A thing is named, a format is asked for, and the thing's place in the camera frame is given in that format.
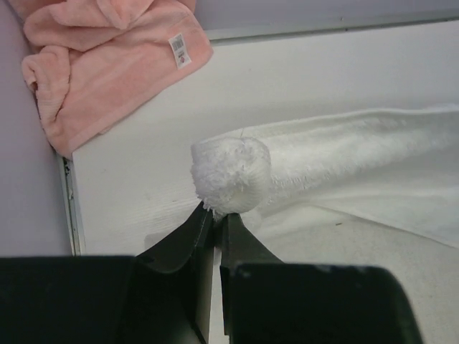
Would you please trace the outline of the white towel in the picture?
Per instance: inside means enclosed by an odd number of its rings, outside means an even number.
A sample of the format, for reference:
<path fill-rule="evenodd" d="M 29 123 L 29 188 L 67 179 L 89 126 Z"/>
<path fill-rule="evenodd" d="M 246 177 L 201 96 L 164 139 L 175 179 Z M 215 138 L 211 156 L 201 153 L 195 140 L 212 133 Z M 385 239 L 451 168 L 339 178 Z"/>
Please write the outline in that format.
<path fill-rule="evenodd" d="M 191 147 L 216 218 L 272 226 L 317 207 L 458 245 L 458 106 L 370 109 L 234 130 Z"/>

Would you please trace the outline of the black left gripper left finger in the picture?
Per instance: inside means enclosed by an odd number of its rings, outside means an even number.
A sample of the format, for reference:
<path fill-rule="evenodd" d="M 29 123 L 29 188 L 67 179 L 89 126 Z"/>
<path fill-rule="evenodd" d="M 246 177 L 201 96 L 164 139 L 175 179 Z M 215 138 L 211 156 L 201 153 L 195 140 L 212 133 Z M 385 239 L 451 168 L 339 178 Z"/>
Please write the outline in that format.
<path fill-rule="evenodd" d="M 206 343 L 212 216 L 137 256 L 1 260 L 3 343 Z"/>

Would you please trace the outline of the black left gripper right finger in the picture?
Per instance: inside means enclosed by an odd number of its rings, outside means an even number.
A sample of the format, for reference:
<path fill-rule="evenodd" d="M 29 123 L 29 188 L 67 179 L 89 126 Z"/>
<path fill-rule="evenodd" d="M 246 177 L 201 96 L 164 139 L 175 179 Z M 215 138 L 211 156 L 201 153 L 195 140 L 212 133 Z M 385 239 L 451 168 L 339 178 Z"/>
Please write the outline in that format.
<path fill-rule="evenodd" d="M 231 343 L 421 343 L 387 269 L 286 263 L 237 214 L 222 222 L 224 333 Z"/>

